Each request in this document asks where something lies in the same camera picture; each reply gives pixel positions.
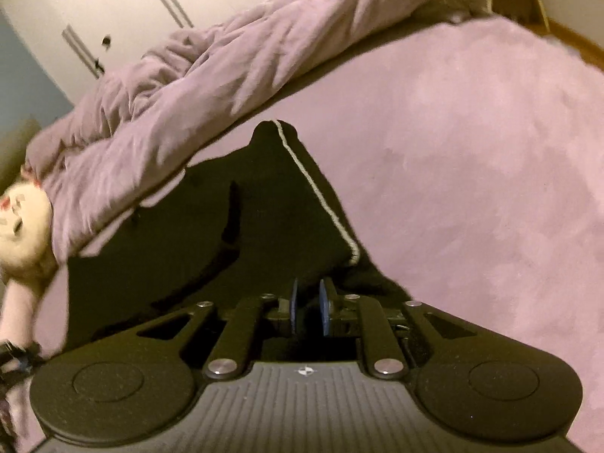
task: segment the plush toy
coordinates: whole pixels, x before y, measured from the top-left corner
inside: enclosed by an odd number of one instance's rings
[[[26,348],[33,341],[35,311],[56,269],[51,250],[52,206],[40,183],[23,180],[0,198],[0,268],[6,285],[0,342]]]

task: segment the pillow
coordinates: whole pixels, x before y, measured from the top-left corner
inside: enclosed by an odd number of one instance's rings
[[[30,117],[9,132],[0,134],[0,194],[19,176],[27,144],[39,130],[37,120]]]

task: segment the triangular cutout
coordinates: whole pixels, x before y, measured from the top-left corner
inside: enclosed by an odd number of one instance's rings
[[[459,339],[460,337],[472,337],[476,335],[475,332],[460,327],[453,322],[449,322],[434,313],[426,313],[425,315],[428,322],[432,324],[436,329],[436,332],[438,332],[443,339]]]
[[[161,341],[169,341],[188,324],[191,320],[189,314],[178,315],[167,322],[163,322],[151,328],[146,328],[137,333],[139,337],[148,337],[149,339],[159,339]]]

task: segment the white stripe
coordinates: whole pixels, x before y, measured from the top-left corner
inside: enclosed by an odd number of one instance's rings
[[[283,134],[283,127],[281,126],[281,123],[278,120],[273,120],[273,123],[275,123],[275,125],[277,126],[277,130],[279,131],[279,136],[281,136],[281,141],[283,143],[283,147],[287,150],[287,152],[289,153],[292,160],[294,160],[294,163],[297,165],[298,169],[300,169],[300,171],[302,172],[302,175],[304,177],[306,177],[306,180],[310,184],[310,187],[312,187],[312,190],[315,192],[315,195],[317,196],[319,203],[321,203],[321,207],[329,215],[329,217],[333,221],[333,224],[337,228],[337,231],[340,232],[340,235],[342,236],[344,241],[350,247],[352,256],[350,257],[350,260],[348,261],[348,265],[349,266],[357,265],[359,263],[359,258],[361,258],[361,251],[359,250],[358,244],[354,241],[354,239],[346,231],[346,228],[344,227],[344,225],[342,225],[342,222],[337,217],[337,214],[335,214],[333,212],[333,209],[331,209],[329,207],[329,205],[327,204],[327,201],[325,201],[325,197],[323,197],[323,193],[317,187],[317,185],[315,184],[315,181],[312,180],[312,177],[306,171],[306,169],[304,168],[304,165],[302,165],[302,162],[300,162],[300,160],[298,160],[298,157],[294,153],[294,150],[292,150],[292,148],[288,145],[288,140],[285,139],[285,134]]]

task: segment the blue wall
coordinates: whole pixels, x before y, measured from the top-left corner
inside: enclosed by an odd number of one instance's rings
[[[29,116],[47,126],[71,108],[0,12],[0,136]]]

